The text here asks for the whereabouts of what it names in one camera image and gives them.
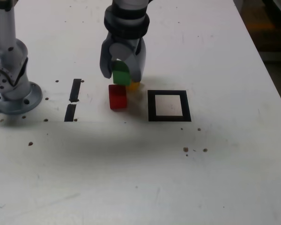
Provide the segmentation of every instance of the black tape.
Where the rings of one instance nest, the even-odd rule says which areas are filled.
[[[80,85],[81,85],[81,79],[73,80],[72,90],[69,99],[70,102],[79,102],[78,96],[79,96]]]
[[[65,122],[73,122],[75,115],[76,105],[68,104],[65,115]]]

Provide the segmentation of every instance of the metal robot arm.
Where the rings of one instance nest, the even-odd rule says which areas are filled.
[[[17,0],[0,0],[0,113],[20,114],[35,108],[42,100],[38,85],[26,74],[28,50],[15,37]]]
[[[140,82],[145,67],[146,35],[150,19],[146,14],[152,0],[112,0],[105,11],[104,24],[108,30],[102,44],[100,68],[111,78],[114,61],[121,60],[129,68],[133,82]]]

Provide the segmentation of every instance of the white table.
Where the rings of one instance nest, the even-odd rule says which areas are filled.
[[[233,1],[150,4],[143,87],[123,112],[99,68],[110,4],[16,6],[49,100],[0,115],[0,225],[281,225],[281,99]],[[148,122],[146,90],[186,90],[192,122]]]

